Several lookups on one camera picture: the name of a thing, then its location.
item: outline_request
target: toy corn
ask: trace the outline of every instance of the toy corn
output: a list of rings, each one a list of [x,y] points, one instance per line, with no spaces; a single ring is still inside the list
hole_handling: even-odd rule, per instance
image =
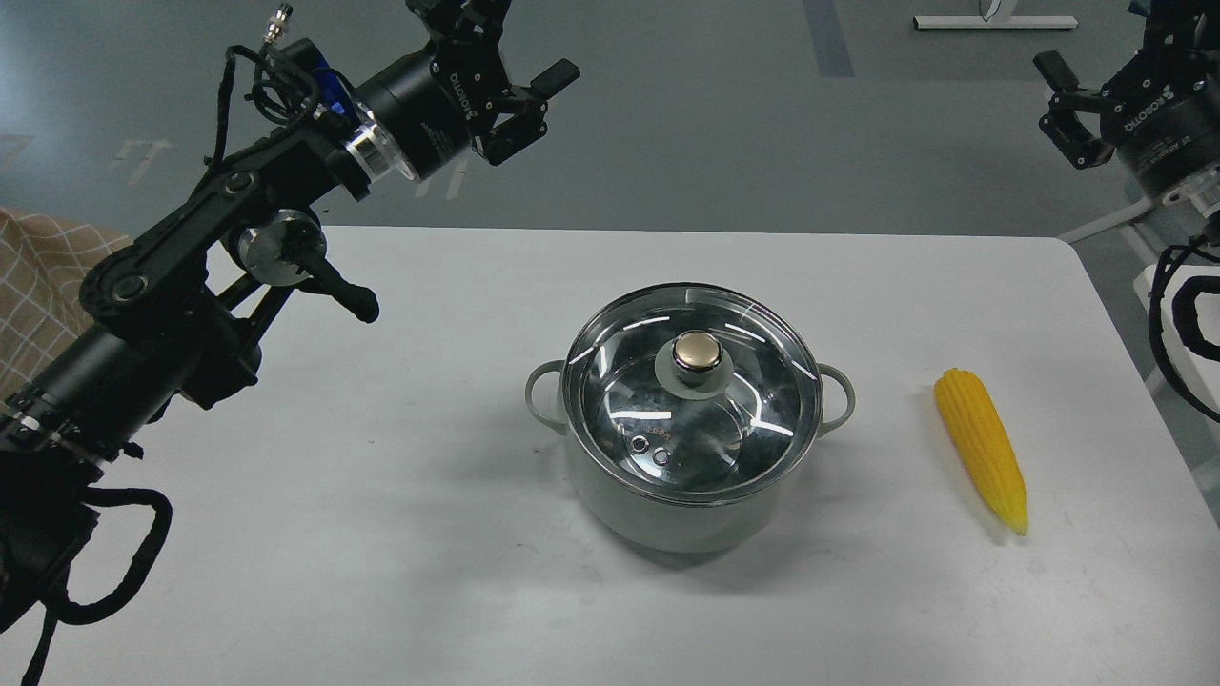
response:
[[[983,502],[1025,536],[1030,529],[1025,478],[983,382],[969,371],[950,369],[936,382],[936,404]]]

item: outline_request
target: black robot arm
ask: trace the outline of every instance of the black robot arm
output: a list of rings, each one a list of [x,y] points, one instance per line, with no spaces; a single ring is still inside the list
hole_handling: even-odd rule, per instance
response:
[[[255,383],[259,339],[294,291],[377,319],[373,293],[326,260],[314,201],[338,186],[359,200],[394,170],[421,181],[466,146],[498,165],[545,133],[547,101],[580,76],[560,60],[529,85],[509,82],[498,49],[509,0],[407,6],[427,24],[427,45],[359,87],[309,40],[278,46],[287,5],[260,50],[226,54],[217,143],[203,179],[182,206],[89,272],[81,301],[93,327],[0,405],[0,631],[39,601],[49,616],[87,623],[134,596],[165,540],[168,502],[92,485],[120,453],[142,454],[132,437],[174,395],[207,409]],[[226,155],[238,57],[255,62],[246,99],[278,127]],[[205,284],[217,243],[245,272],[220,294]],[[264,286],[254,312],[234,316]],[[90,505],[117,504],[152,507],[154,531],[121,588],[82,609],[67,599],[68,565],[96,522]]]

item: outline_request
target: white table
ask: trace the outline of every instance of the white table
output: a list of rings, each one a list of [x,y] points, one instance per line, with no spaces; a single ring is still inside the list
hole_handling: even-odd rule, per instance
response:
[[[170,542],[131,607],[61,627],[48,686],[1220,682],[1220,531],[1058,240],[328,237],[381,321],[294,297],[259,386],[139,435],[144,464],[104,485],[163,489]],[[777,520],[698,564],[603,529],[521,402],[601,305],[678,280],[770,305],[859,391]],[[1008,425],[1027,538],[937,415],[952,366]],[[112,586],[146,521],[102,518],[76,596]],[[0,682],[39,621],[0,640]]]

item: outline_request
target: checkered fabric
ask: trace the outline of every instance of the checkered fabric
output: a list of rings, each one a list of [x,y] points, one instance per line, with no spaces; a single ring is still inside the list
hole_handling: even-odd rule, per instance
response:
[[[116,231],[0,208],[0,399],[88,328],[81,280],[129,243]]]

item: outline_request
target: pot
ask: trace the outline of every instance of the pot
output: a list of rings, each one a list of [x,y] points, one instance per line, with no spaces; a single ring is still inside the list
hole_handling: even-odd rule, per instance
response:
[[[533,400],[553,372],[561,416]],[[831,421],[824,377],[847,393]],[[761,304],[666,283],[594,315],[566,359],[529,375],[526,405],[565,437],[572,485],[606,526],[649,548],[708,553],[771,521],[814,438],[852,416],[855,392]]]

